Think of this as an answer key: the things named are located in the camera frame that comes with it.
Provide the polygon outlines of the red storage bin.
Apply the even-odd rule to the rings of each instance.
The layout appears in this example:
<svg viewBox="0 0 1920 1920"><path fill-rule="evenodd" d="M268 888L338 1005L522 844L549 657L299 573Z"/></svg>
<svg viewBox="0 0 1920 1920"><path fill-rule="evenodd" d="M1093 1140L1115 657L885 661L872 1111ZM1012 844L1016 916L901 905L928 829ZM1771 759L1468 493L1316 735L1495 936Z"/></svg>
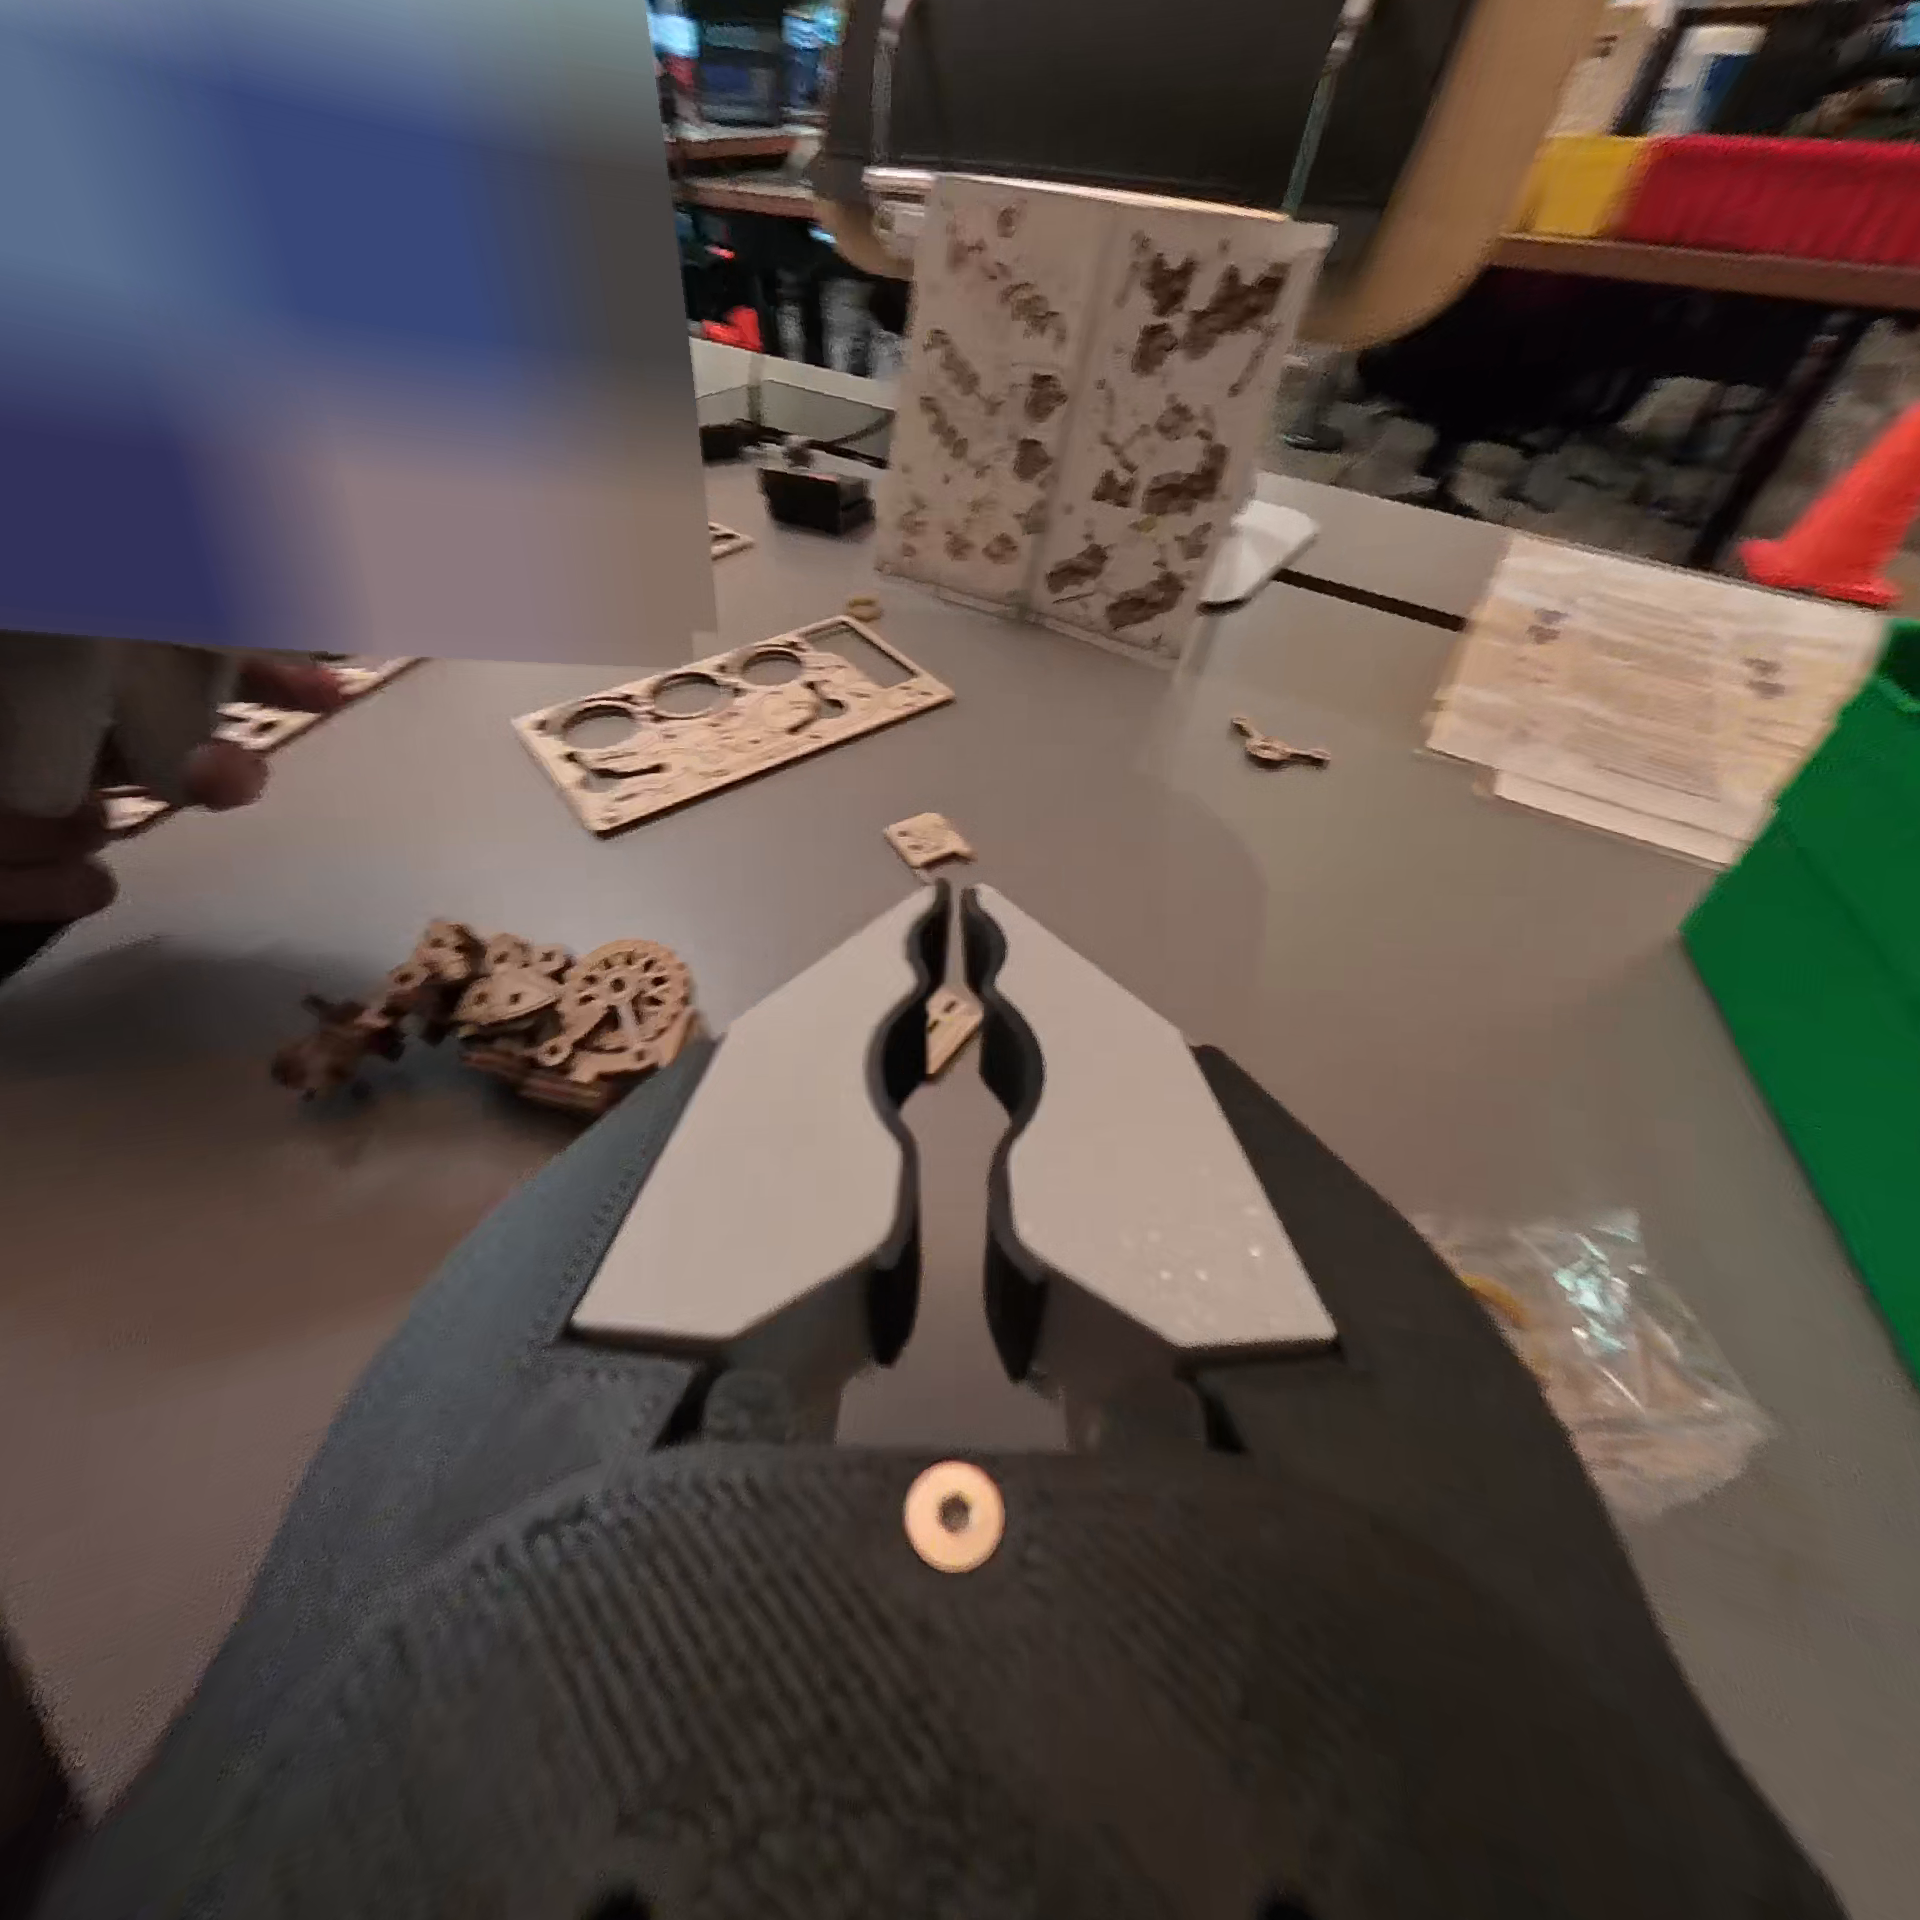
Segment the red storage bin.
<svg viewBox="0 0 1920 1920"><path fill-rule="evenodd" d="M1918 265L1918 146L1715 133L1653 139L1613 238L1908 270Z"/></svg>

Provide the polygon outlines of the open instruction booklet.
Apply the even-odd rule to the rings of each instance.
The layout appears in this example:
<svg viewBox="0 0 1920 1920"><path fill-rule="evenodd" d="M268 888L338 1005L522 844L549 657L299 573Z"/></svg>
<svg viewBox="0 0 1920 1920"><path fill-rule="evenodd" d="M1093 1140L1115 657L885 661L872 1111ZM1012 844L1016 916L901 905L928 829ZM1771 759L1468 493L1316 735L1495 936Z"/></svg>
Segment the open instruction booklet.
<svg viewBox="0 0 1920 1920"><path fill-rule="evenodd" d="M1330 245L1252 206L938 175L876 569L1180 666Z"/></svg>

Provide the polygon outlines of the clear plastic parts bag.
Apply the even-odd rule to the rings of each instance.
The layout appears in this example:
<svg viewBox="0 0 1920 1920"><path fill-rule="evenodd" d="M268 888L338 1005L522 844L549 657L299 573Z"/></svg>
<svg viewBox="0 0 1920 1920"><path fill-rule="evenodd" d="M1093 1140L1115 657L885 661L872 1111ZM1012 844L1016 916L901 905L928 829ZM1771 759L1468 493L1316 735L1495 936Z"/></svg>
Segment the clear plastic parts bag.
<svg viewBox="0 0 1920 1920"><path fill-rule="evenodd" d="M1618 1516L1706 1500L1769 1443L1769 1416L1653 1271L1636 1213L1417 1228L1531 1372Z"/></svg>

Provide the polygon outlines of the black chair tan frame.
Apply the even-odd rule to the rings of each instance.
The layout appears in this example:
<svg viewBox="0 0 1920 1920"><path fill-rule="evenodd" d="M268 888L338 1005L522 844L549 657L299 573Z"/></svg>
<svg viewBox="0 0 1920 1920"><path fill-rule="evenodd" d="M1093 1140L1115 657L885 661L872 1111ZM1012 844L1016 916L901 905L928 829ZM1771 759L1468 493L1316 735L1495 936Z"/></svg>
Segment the black chair tan frame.
<svg viewBox="0 0 1920 1920"><path fill-rule="evenodd" d="M1490 262L1602 3L860 3L807 182L906 277L935 175L1138 190L1333 230L1317 346L1417 330Z"/></svg>

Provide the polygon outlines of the wooden mechanical model assembly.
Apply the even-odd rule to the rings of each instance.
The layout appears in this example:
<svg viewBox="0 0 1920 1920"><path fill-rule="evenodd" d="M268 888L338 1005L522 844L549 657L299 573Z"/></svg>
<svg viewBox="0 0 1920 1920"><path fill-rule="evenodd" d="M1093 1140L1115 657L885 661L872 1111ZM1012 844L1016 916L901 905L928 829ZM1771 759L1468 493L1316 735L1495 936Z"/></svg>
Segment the wooden mechanical model assembly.
<svg viewBox="0 0 1920 1920"><path fill-rule="evenodd" d="M448 1044L512 1096L586 1121L705 1036L673 947L575 952L452 921L428 923L370 997L305 996L302 1008L310 1028L273 1055L273 1082L302 1098L344 1092L365 1060L397 1060L409 1040Z"/></svg>

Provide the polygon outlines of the orange traffic cone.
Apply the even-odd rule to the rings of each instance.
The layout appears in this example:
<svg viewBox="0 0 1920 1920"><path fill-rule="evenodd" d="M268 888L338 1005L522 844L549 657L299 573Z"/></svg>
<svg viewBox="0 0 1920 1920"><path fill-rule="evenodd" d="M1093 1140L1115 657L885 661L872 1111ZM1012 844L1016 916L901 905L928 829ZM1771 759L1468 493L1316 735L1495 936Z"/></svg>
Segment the orange traffic cone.
<svg viewBox="0 0 1920 1920"><path fill-rule="evenodd" d="M1801 592L1874 613L1900 589L1888 565L1918 514L1918 405L1905 409L1777 539L1738 546L1740 574L1777 592Z"/></svg>

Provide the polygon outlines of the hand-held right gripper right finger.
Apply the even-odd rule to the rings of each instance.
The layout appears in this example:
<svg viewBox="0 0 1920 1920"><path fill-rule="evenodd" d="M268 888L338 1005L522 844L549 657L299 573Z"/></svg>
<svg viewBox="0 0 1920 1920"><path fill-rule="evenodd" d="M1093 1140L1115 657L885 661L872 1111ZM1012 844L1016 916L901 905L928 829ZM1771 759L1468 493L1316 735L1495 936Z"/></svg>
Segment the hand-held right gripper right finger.
<svg viewBox="0 0 1920 1920"><path fill-rule="evenodd" d="M1175 1373L1317 1358L1330 1309L1187 1036L987 884L961 900L991 1160L982 1305L1012 1382L1090 1382L1102 1344Z"/></svg>

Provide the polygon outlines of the punched wooden sheet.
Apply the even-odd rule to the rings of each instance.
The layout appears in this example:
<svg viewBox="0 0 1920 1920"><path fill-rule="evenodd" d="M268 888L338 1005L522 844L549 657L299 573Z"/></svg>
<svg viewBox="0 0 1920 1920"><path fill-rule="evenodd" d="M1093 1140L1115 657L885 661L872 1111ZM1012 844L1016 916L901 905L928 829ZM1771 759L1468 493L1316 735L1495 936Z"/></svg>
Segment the punched wooden sheet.
<svg viewBox="0 0 1920 1920"><path fill-rule="evenodd" d="M312 734L332 718L343 718L347 708L396 682L402 672L414 671L420 661L322 661L328 672L338 681L339 705L328 713L310 713L302 708L276 708L265 703L229 701L216 710L216 725L212 738L229 740L244 752L270 759L284 745L293 745L305 734ZM115 783L101 792L101 810L106 832L111 840L133 836L161 819L178 812L177 801L148 792L135 783Z"/></svg>

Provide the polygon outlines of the green plastic bin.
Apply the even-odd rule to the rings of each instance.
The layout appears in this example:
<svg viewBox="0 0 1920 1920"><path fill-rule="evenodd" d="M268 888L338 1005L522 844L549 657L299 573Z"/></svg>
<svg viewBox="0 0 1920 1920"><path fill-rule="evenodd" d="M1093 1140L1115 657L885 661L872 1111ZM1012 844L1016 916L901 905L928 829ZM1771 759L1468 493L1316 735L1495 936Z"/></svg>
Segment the green plastic bin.
<svg viewBox="0 0 1920 1920"><path fill-rule="evenodd" d="M1918 625L1885 648L1684 947L1918 1375Z"/></svg>

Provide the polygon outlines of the small black box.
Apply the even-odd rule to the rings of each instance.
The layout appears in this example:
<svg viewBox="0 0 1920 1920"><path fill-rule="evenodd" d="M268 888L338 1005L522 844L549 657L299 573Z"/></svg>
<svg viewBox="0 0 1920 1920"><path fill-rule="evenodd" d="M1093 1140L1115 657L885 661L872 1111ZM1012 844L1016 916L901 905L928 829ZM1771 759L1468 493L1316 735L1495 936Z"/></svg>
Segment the small black box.
<svg viewBox="0 0 1920 1920"><path fill-rule="evenodd" d="M843 539L874 522L874 492L867 478L818 466L761 466L758 493L767 514L784 529Z"/></svg>

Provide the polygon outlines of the brown workbench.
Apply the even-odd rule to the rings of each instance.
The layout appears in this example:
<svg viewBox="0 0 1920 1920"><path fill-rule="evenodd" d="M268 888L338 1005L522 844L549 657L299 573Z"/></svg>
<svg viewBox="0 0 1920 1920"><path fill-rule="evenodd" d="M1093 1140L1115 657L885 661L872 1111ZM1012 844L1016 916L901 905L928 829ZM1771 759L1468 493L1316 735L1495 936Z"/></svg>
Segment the brown workbench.
<svg viewBox="0 0 1920 1920"><path fill-rule="evenodd" d="M1803 355L1779 395L1740 443L1740 459L1700 522L1687 568L1719 568L1740 525L1781 470L1803 425L1832 395L1855 351L1880 321L1913 325L1918 318L1918 267L1883 262L1829 262L1777 253L1711 253L1636 245L1616 238L1507 235L1490 255L1504 272L1597 277L1604 283L1679 288L1699 294L1754 297L1803 306L1820 315Z"/></svg>

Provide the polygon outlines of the printed paper sheets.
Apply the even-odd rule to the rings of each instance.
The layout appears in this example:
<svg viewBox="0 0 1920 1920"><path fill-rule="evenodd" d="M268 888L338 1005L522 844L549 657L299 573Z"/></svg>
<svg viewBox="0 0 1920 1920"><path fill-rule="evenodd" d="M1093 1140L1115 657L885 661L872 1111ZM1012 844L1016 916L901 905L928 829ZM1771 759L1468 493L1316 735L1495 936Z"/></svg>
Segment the printed paper sheets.
<svg viewBox="0 0 1920 1920"><path fill-rule="evenodd" d="M1511 535L1425 752L1492 798L1724 873L1888 632L1880 613Z"/></svg>

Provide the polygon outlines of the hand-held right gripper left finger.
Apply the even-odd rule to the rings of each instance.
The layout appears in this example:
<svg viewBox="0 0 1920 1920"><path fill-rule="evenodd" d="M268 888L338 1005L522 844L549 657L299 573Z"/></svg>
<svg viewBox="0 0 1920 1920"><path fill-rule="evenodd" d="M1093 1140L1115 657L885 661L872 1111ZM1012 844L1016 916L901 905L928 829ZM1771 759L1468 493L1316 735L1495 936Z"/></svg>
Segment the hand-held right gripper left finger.
<svg viewBox="0 0 1920 1920"><path fill-rule="evenodd" d="M919 1169L952 888L887 907L741 1014L701 1060L569 1331L716 1365L893 1365L919 1305Z"/></svg>

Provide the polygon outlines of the grey desk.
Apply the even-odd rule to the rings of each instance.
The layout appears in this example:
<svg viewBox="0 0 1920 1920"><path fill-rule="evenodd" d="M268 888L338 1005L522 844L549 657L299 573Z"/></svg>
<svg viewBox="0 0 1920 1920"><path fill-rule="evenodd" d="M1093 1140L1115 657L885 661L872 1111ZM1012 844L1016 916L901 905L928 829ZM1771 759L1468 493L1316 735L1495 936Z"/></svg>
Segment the grey desk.
<svg viewBox="0 0 1920 1920"><path fill-rule="evenodd" d="M1676 932L1709 878L1425 753L1504 536L1333 493L1304 582L1181 675L710 516L721 646L881 594L955 703L598 841L515 735L624 667L415 666L268 796L124 844L6 990L6 1621L82 1804L224 1639L318 1436L447 1252L567 1135L436 1052L363 1101L270 1082L305 994L434 918L676 947L714 1028L896 902L924 810L973 873L1221 1047L1399 1213L1640 1214L1771 1440L1633 1556L1694 1685L1851 1916L1915 1916L1915 1388ZM1254 767L1244 713L1326 771Z"/></svg>

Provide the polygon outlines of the white stand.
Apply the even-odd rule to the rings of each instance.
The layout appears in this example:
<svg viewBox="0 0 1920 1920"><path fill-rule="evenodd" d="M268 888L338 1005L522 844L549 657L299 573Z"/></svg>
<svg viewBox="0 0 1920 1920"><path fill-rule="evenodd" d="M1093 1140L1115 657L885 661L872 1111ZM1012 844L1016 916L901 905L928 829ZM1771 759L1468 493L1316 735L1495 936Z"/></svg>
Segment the white stand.
<svg viewBox="0 0 1920 1920"><path fill-rule="evenodd" d="M1293 507L1250 499L1219 543L1197 608L1206 614L1240 609L1317 539L1320 525Z"/></svg>

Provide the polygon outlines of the yellow storage bin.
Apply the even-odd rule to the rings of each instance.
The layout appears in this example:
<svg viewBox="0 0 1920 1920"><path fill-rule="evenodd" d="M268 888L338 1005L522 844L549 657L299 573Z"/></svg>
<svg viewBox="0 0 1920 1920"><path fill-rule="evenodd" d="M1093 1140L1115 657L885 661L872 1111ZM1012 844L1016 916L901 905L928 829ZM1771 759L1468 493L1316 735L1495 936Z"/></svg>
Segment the yellow storage bin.
<svg viewBox="0 0 1920 1920"><path fill-rule="evenodd" d="M1551 133L1521 185L1510 235L1517 238L1611 238L1633 196L1655 142L1618 133Z"/></svg>

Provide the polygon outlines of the wooden sheet with round holes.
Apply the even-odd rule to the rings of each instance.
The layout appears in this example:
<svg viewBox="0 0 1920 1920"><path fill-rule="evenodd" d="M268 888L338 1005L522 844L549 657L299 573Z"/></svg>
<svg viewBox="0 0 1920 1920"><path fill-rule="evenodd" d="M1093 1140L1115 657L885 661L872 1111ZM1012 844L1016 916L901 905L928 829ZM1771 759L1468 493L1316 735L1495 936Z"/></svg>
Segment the wooden sheet with round holes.
<svg viewBox="0 0 1920 1920"><path fill-rule="evenodd" d="M515 734L576 825L612 836L952 703L876 627L835 614L522 713Z"/></svg>

